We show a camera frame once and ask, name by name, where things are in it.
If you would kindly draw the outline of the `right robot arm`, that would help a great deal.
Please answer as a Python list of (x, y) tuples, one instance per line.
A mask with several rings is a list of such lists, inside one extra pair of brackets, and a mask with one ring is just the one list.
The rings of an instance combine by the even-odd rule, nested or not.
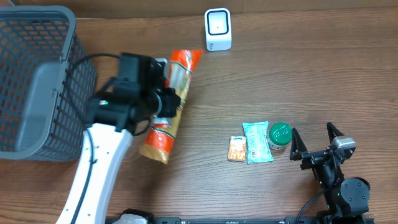
[[(312, 170), (321, 187), (321, 191), (300, 209), (295, 223), (373, 223), (373, 219), (364, 217), (369, 211), (369, 182), (360, 177), (346, 179), (340, 167), (353, 155), (356, 142), (331, 122), (326, 124), (326, 128), (330, 145), (317, 152), (309, 152), (299, 132), (292, 129), (290, 160), (301, 161), (302, 170)], [(325, 198), (327, 209), (317, 212), (315, 217), (304, 219), (302, 215), (306, 208), (321, 196)]]

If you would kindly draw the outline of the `small orange snack packet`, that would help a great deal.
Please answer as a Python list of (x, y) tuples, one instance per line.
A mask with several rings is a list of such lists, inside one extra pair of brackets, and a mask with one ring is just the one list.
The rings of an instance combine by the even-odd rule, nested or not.
[(232, 161), (246, 160), (246, 137), (231, 136), (229, 140), (228, 159)]

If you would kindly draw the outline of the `teal tissue packet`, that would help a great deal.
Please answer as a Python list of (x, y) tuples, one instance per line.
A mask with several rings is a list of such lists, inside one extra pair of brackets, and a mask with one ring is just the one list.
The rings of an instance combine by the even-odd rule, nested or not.
[(268, 121), (243, 123), (248, 164), (272, 162), (274, 160), (267, 140), (268, 127)]

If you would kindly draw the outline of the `green lid jar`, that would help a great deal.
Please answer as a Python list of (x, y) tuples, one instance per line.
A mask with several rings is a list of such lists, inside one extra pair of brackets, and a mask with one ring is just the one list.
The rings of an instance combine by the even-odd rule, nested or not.
[(292, 140), (292, 128), (287, 123), (274, 124), (267, 135), (269, 147), (273, 150), (285, 149)]

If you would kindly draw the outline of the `orange spaghetti package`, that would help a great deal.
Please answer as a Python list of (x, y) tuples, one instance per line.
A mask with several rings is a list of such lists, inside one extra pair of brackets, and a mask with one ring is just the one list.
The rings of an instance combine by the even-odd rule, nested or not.
[(139, 152), (150, 159), (167, 164), (175, 142), (183, 107), (192, 79), (192, 73), (201, 59), (202, 50), (174, 50), (169, 60), (170, 71), (165, 85), (180, 97), (176, 116), (154, 119)]

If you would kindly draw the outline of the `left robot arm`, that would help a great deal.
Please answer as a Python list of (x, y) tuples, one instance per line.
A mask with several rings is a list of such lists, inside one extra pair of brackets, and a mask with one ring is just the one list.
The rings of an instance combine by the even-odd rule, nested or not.
[(110, 78), (89, 100), (78, 167), (57, 223), (105, 223), (125, 154), (153, 116), (172, 118), (180, 97), (163, 77)]

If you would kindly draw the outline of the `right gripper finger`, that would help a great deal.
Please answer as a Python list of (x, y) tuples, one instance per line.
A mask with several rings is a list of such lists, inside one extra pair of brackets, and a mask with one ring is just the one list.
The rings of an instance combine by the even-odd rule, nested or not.
[(300, 161), (307, 157), (308, 150), (296, 128), (292, 129), (292, 144), (290, 148), (290, 160)]
[(329, 137), (330, 145), (331, 145), (331, 146), (334, 145), (334, 144), (336, 144), (336, 142), (339, 141), (340, 138), (341, 138), (342, 136), (344, 136), (344, 134), (343, 134), (342, 132), (340, 132), (340, 131), (332, 124), (332, 122), (328, 122), (328, 123), (326, 124), (326, 128), (327, 128), (327, 131), (328, 131), (328, 137)]

